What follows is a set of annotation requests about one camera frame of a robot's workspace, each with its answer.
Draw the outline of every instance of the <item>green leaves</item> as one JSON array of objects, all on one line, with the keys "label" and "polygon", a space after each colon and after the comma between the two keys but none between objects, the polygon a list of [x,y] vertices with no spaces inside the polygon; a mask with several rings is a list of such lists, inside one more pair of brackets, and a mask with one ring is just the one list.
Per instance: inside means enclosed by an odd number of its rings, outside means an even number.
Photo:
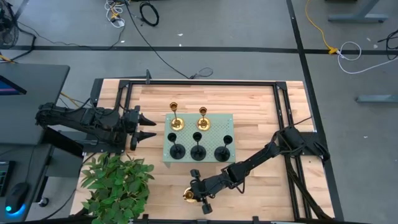
[{"label": "green leaves", "polygon": [[137,191],[138,191],[138,188],[139,188],[139,186],[140,186],[140,184],[141,184],[141,181],[140,181],[140,180],[135,180],[134,182],[132,182],[132,183],[129,185],[129,192],[132,192],[132,193],[137,192]]},{"label": "green leaves", "polygon": [[133,205],[133,203],[134,203],[133,199],[126,198],[126,199],[120,201],[120,207],[127,208],[127,207],[130,207],[131,205]]},{"label": "green leaves", "polygon": [[148,172],[154,166],[144,164],[143,159],[120,160],[120,156],[109,157],[104,153],[96,160],[92,158],[86,165],[87,170],[82,187],[93,189],[91,199],[83,202],[89,213],[97,216],[92,224],[128,223],[130,218],[137,218],[144,212],[144,205],[149,196],[148,180],[154,177]]}]

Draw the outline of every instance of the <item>blue light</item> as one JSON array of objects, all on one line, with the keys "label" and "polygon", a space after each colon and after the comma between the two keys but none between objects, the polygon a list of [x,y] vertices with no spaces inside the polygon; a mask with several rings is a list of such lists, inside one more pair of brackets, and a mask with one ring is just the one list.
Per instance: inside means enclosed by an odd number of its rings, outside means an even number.
[{"label": "blue light", "polygon": [[23,205],[21,206],[21,208],[20,208],[18,211],[14,212],[14,213],[8,213],[8,212],[6,212],[6,216],[7,216],[8,218],[16,218],[16,217],[19,217],[19,216],[21,216],[21,215],[24,213],[25,209],[26,209],[26,205],[23,204]]}]

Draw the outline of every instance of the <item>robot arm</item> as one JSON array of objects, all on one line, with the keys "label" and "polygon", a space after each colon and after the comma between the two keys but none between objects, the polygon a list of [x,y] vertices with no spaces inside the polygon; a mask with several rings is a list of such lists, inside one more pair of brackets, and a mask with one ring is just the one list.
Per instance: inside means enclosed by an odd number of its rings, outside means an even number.
[{"label": "robot arm", "polygon": [[96,136],[99,141],[110,146],[124,147],[127,134],[132,135],[130,149],[135,150],[137,143],[146,138],[155,136],[156,133],[137,131],[138,125],[155,126],[156,123],[139,114],[140,106],[133,110],[126,110],[120,117],[115,109],[84,108],[75,110],[46,103],[39,106],[36,114],[36,125],[43,128],[48,125],[61,124],[84,133]]},{"label": "robot arm", "polygon": [[[284,142],[284,146],[277,146],[274,142],[276,138],[281,139]],[[314,144],[315,147],[322,151],[322,153],[327,154],[325,149],[322,149],[320,144]],[[292,155],[300,152],[304,147],[309,147],[306,145],[305,141],[301,137],[299,131],[293,127],[289,126],[280,131],[274,133],[271,142],[266,144],[263,149],[255,153],[249,159],[242,162],[233,163],[221,170],[221,174],[200,180],[199,170],[191,170],[191,176],[194,179],[190,182],[190,188],[184,193],[184,198],[189,201],[203,202],[202,210],[204,214],[212,212],[211,205],[207,202],[207,197],[215,198],[216,194],[225,188],[234,189],[237,188],[241,194],[244,193],[244,180],[250,174],[250,171],[267,161],[268,159],[274,158],[280,154]],[[301,191],[302,195],[308,201],[309,205],[315,212],[315,215],[319,219],[331,219],[326,215],[322,209],[317,205],[315,200],[306,190],[305,186],[301,183],[297,174],[295,173],[292,163],[287,160],[287,173],[289,178],[291,178],[298,189]],[[243,184],[243,189],[241,190],[238,186]]]}]

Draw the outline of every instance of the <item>wooden table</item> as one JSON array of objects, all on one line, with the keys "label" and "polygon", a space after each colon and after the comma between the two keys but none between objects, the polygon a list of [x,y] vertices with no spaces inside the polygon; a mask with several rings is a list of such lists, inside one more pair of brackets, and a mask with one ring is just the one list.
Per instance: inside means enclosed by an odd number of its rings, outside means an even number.
[{"label": "wooden table", "polygon": [[[118,79],[103,80],[98,107],[113,108],[118,83]],[[294,121],[310,117],[303,83],[286,84]],[[284,108],[283,96],[280,95]],[[155,137],[140,142],[136,151],[126,148],[131,157],[145,158],[146,164],[155,165],[151,173],[155,180],[149,182],[150,196],[145,207],[145,213],[149,214],[150,219],[252,220],[253,216],[258,216],[260,220],[294,220],[283,156],[269,159],[255,168],[246,178],[246,191],[243,195],[236,189],[225,189],[216,198],[210,199],[213,212],[209,215],[203,214],[201,203],[184,201],[183,191],[192,180],[189,172],[191,169],[198,169],[202,178],[206,178],[219,174],[220,169],[228,164],[172,163],[170,168],[166,167],[162,162],[162,144],[165,114],[171,113],[169,104],[172,101],[178,103],[178,113],[197,113],[201,106],[206,106],[208,113],[232,113],[237,162],[262,149],[273,133],[279,130],[274,92],[269,86],[134,85],[130,108],[140,105],[145,117],[157,123],[157,126],[140,127],[143,131],[157,133]],[[284,110],[282,112],[287,125],[287,115]],[[311,119],[297,125],[297,129],[313,131]],[[316,156],[301,158],[308,191],[325,213],[333,217],[321,160]],[[90,198],[89,191],[80,187],[82,178],[83,174],[79,178],[71,214],[81,210],[81,202]],[[296,192],[300,216],[304,217],[302,197],[297,188]]]}]

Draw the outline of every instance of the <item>black floor stripe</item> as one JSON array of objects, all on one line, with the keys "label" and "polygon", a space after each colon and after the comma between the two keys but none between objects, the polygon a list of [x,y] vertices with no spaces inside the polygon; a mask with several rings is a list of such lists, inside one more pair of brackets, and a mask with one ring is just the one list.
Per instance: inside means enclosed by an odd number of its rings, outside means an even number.
[{"label": "black floor stripe", "polygon": [[[326,135],[325,131],[323,130],[321,115],[319,112],[319,107],[317,103],[317,98],[315,96],[315,90],[312,85],[312,79],[310,75],[310,69],[308,67],[307,58],[305,57],[305,51],[303,48],[303,43],[300,36],[299,27],[297,25],[296,16],[293,9],[292,0],[286,0],[287,8],[289,10],[290,21],[292,23],[294,38],[297,44],[298,55],[300,57],[301,66],[303,69],[305,84],[307,86],[308,97],[311,104],[312,109],[312,116],[315,121],[315,128],[317,129],[317,133],[319,138],[323,144],[326,145]],[[333,211],[335,213],[335,217],[339,221],[343,221],[343,210],[341,209],[340,198],[337,192],[336,180],[333,173],[333,168],[331,166],[331,160],[326,161],[325,164],[325,174],[326,174],[326,181],[328,182],[329,193],[331,197],[331,203],[333,206]]]},{"label": "black floor stripe", "polygon": [[[297,49],[285,49],[285,48],[270,48],[270,47],[154,47],[159,52],[260,52],[260,53],[286,53],[286,54],[298,54]],[[17,45],[10,50],[29,50],[28,45]],[[130,47],[113,47],[109,49],[108,46],[90,46],[89,47],[78,47],[78,46],[35,46],[35,50],[94,50],[94,51],[152,51],[150,47],[145,46],[130,46]],[[323,49],[304,49],[305,54],[328,54],[328,50]],[[391,55],[398,55],[398,50],[389,51]],[[357,50],[345,50],[345,55],[357,55]],[[385,55],[385,50],[363,50],[363,55]]]},{"label": "black floor stripe", "polygon": [[16,12],[15,15],[14,15],[16,21],[17,21],[18,18],[21,16],[21,14],[24,12],[25,7],[26,7],[26,5],[27,5],[28,2],[29,2],[29,0],[24,0],[24,1],[21,3],[21,5],[19,6],[17,12]]}]

